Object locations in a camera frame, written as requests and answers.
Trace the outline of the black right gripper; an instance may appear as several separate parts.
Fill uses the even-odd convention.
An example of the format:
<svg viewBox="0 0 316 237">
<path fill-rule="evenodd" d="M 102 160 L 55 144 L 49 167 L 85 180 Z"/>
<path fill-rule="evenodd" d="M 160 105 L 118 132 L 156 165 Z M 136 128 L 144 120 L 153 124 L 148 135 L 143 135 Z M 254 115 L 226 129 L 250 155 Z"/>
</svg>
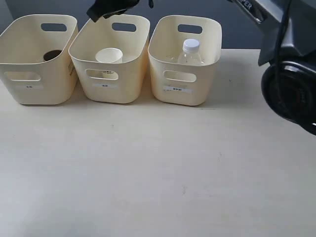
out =
<svg viewBox="0 0 316 237">
<path fill-rule="evenodd" d="M 86 14 L 93 22 L 97 22 L 102 17 L 107 19 L 113 15 L 121 15 L 138 3 L 139 0 L 96 0 Z"/>
</svg>

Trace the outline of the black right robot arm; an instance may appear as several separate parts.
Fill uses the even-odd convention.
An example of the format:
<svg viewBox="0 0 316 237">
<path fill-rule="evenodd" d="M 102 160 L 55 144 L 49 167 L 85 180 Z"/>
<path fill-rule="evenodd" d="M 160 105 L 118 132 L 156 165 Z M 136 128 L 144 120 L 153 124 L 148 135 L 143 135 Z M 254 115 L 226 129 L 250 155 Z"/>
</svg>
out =
<svg viewBox="0 0 316 237">
<path fill-rule="evenodd" d="M 316 5 L 304 0 L 238 0 L 262 31 L 258 64 L 269 63 L 261 89 L 268 106 L 316 132 Z"/>
</svg>

